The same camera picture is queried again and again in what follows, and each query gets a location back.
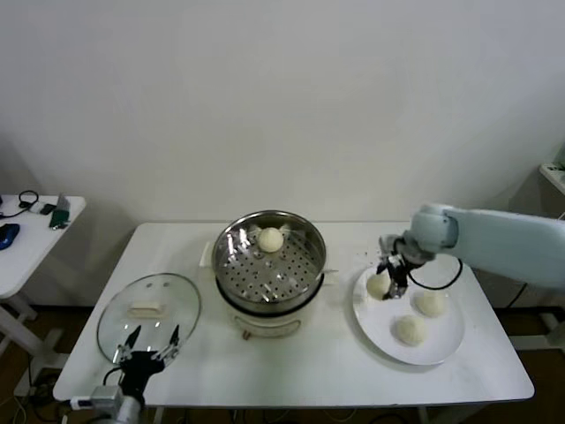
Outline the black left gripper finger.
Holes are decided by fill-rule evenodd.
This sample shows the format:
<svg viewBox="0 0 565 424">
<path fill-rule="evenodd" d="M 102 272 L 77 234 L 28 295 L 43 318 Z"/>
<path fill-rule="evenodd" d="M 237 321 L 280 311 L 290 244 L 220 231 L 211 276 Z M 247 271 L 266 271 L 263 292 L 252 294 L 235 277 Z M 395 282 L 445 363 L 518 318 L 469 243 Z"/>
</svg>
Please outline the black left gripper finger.
<svg viewBox="0 0 565 424">
<path fill-rule="evenodd" d="M 177 325 L 169 339 L 169 344 L 161 349 L 159 352 L 152 355 L 152 360 L 161 362 L 163 365 L 169 365 L 180 350 L 180 337 L 179 337 L 179 326 Z"/>
<path fill-rule="evenodd" d="M 136 329 L 125 339 L 125 341 L 117 347 L 115 352 L 116 363 L 122 363 L 132 357 L 132 349 L 139 337 L 139 333 L 140 326 L 138 325 Z"/>
</svg>

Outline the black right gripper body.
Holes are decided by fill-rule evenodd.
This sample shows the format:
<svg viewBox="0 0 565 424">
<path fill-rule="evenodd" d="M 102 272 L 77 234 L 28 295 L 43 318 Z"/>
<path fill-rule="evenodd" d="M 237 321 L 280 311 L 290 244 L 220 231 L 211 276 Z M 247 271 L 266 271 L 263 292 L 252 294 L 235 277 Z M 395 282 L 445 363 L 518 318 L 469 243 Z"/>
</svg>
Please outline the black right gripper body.
<svg viewBox="0 0 565 424">
<path fill-rule="evenodd" d="M 391 290 L 406 290 L 408 287 L 408 269 L 401 255 L 388 255 L 386 257 L 387 270 L 391 280 Z"/>
</svg>

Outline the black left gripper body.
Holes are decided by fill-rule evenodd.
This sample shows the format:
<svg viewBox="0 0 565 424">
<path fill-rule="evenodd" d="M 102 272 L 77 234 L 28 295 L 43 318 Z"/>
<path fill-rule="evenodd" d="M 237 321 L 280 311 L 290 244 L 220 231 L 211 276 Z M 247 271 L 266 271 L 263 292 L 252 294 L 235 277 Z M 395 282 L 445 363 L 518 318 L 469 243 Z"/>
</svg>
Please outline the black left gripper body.
<svg viewBox="0 0 565 424">
<path fill-rule="evenodd" d="M 132 352 L 119 367 L 124 374 L 119 383 L 123 394 L 142 396 L 149 379 L 164 370 L 165 361 L 156 352 Z"/>
</svg>

